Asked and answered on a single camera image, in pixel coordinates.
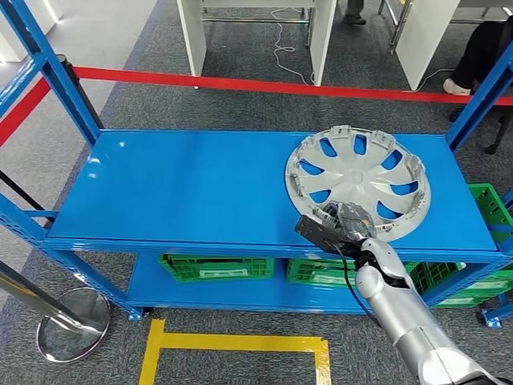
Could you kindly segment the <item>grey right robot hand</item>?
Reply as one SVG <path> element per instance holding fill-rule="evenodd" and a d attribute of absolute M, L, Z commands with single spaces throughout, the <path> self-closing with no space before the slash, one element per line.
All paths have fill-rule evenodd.
<path fill-rule="evenodd" d="M 358 243 L 377 235 L 372 216 L 354 202 L 330 201 L 318 215 L 344 241 Z"/>

